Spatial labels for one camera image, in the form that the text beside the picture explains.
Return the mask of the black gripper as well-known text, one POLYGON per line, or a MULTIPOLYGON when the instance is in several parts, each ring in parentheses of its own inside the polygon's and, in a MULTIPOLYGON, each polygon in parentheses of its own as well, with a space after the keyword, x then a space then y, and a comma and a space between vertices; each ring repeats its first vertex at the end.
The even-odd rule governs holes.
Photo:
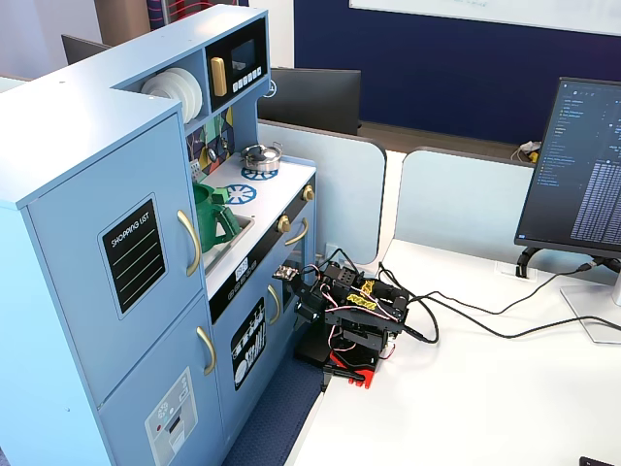
MULTIPOLYGON (((344 300, 353 287, 359 288, 363 280, 362 273, 356 273, 337 262, 330 262, 323 272, 323 282, 329 288, 329 294, 335 300, 344 300)), ((316 281, 306 283, 303 279, 285 281, 285 288, 297 297, 295 307, 297 318, 302 322, 314 323, 323 318, 324 305, 318 303, 316 281)))

